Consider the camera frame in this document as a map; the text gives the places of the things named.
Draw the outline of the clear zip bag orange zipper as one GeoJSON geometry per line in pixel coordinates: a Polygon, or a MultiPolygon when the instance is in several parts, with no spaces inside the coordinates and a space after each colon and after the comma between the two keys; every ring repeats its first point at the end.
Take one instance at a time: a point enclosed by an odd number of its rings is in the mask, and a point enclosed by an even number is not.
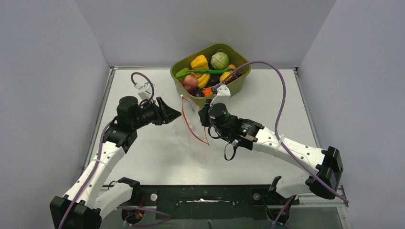
{"type": "Polygon", "coordinates": [[[208,168],[213,163],[212,147],[207,135],[208,128],[200,123],[200,106],[182,94],[180,99],[181,115],[175,120],[173,127],[179,148],[197,166],[208,168]]]}

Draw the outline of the pink toy peach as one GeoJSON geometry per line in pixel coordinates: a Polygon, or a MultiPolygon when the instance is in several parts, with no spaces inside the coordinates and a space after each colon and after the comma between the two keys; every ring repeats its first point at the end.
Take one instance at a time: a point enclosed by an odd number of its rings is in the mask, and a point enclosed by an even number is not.
{"type": "Polygon", "coordinates": [[[189,74],[189,75],[185,76],[185,78],[183,80],[183,84],[191,86],[192,88],[195,88],[198,86],[198,79],[195,78],[193,75],[189,74]]]}

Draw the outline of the green toy chili pepper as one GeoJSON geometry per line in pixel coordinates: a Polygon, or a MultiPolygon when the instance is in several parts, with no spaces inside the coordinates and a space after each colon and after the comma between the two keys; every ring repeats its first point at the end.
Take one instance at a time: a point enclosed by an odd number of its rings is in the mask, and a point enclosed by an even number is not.
{"type": "Polygon", "coordinates": [[[221,70],[213,70],[213,69],[196,69],[196,70],[192,70],[193,73],[201,73],[201,74],[223,74],[224,72],[228,72],[228,71],[234,71],[234,68],[225,68],[225,69],[221,69],[221,70]]]}

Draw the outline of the yellow toy bell pepper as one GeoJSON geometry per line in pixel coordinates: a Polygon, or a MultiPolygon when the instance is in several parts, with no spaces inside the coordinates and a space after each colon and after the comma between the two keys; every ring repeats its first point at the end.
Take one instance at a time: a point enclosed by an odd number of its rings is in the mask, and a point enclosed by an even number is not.
{"type": "Polygon", "coordinates": [[[193,70],[206,70],[209,69],[207,58],[204,55],[195,57],[190,64],[193,70]]]}

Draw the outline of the green toy cabbage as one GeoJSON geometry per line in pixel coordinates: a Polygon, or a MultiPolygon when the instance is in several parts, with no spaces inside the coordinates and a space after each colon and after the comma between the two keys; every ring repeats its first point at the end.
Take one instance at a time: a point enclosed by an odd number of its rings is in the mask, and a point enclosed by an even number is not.
{"type": "Polygon", "coordinates": [[[225,69],[229,64],[229,57],[224,52],[217,52],[211,57],[211,65],[215,70],[225,69]]]}

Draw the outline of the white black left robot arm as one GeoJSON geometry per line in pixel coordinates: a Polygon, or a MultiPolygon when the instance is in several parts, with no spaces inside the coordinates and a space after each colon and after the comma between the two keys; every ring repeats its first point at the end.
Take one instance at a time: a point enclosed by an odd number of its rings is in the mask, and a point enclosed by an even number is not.
{"type": "Polygon", "coordinates": [[[75,182],[62,196],[50,203],[56,229],[98,229],[102,220],[135,194],[139,182],[123,178],[110,190],[100,194],[106,179],[134,143],[137,130],[149,124],[165,125],[181,112],[167,106],[161,97],[141,107],[137,98],[119,100],[117,115],[103,129],[98,152],[75,182]]]}

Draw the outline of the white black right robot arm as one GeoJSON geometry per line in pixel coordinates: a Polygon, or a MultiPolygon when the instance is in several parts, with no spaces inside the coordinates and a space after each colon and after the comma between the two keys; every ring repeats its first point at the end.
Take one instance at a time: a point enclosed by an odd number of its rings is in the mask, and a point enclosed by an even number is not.
{"type": "Polygon", "coordinates": [[[324,199],[338,197],[343,173],[338,149],[310,147],[277,135],[274,131],[250,119],[239,118],[228,112],[223,103],[210,104],[198,112],[201,125],[214,129],[216,138],[233,146],[274,156],[303,170],[292,177],[275,177],[268,191],[269,199],[276,204],[298,194],[313,193],[324,199]]]}

